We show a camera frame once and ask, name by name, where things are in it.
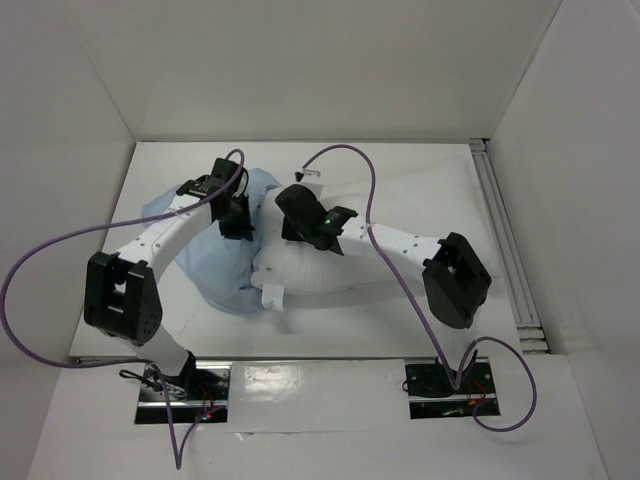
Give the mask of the light blue pillowcase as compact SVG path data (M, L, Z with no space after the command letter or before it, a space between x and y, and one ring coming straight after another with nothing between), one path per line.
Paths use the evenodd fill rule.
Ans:
M263 309L261 291L251 285L251 275L265 234L262 202L269 191L279 186L267 171L251 169L247 194L253 239L226 239L214 224L194 237L175 258L212 307L232 315L253 315Z

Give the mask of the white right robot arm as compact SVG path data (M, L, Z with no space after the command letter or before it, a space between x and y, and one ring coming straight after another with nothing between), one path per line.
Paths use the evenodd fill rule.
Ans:
M367 222L346 207L327 210L301 183L286 187L275 204L284 215L284 239L340 256L388 257L398 271L423 282L432 315L450 328L469 329L487 299L492 278L461 234L422 237Z

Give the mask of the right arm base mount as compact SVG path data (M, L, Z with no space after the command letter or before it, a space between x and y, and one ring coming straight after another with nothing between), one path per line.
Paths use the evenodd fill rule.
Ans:
M436 360L408 362L401 388L412 420L472 417L474 410L478 417L500 415L493 372L485 358L475 362L458 390Z

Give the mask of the white pillow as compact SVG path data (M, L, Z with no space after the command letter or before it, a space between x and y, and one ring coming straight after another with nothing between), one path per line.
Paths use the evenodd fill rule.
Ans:
M393 281L391 270L375 250L365 256L340 256L283 239L284 214L276 204L282 191L280 187L268 191L261 204L263 240L253 262L252 286L279 285L288 295L304 296ZM325 209L340 206L359 216L369 214L373 232L363 238L380 246L388 243L386 228L411 235L407 250L427 238L430 252L437 251L438 240L458 233L468 240L488 273L494 278L500 275L482 195L469 161L461 156L398 175L378 174L374 182L326 185L320 202Z

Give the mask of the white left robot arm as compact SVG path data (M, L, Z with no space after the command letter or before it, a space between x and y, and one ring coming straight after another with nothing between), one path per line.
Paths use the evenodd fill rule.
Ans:
M150 361L159 370L156 380L176 399L189 397L216 378L198 369L194 354L162 327L157 285L188 243L211 227L225 240L252 241L248 184L243 162L218 158L209 174L182 184L167 209L150 219L138 237L114 253L97 252L88 261L85 323Z

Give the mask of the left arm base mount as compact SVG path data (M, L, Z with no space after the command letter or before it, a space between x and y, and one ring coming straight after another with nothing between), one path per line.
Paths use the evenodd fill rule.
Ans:
M230 366L214 366L200 370L205 382L199 382L188 393L168 383L173 421L190 424L220 424L228 421ZM137 425L166 424L165 395L157 373L146 368L142 374L130 370L119 371L122 379L136 382L140 389L134 423Z

